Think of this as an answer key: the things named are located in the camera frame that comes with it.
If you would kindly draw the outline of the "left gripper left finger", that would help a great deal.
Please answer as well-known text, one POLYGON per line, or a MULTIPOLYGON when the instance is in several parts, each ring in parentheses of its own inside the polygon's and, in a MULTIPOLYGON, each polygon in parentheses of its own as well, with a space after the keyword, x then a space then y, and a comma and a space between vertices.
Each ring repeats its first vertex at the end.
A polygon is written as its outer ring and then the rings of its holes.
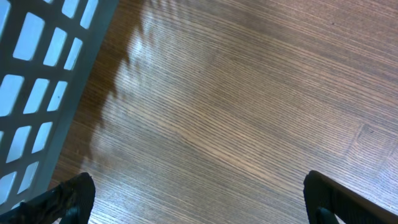
POLYGON ((5 224, 87 224, 95 201, 92 176, 82 172, 1 215, 5 224))

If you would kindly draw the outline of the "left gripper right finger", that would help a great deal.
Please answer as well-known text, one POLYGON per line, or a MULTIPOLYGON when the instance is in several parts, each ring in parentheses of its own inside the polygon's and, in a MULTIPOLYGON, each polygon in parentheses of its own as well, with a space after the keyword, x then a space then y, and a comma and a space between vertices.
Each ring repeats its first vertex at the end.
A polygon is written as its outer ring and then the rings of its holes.
POLYGON ((303 184, 310 224, 338 223, 338 220, 345 223, 397 223, 397 215, 318 171, 311 170, 303 184))

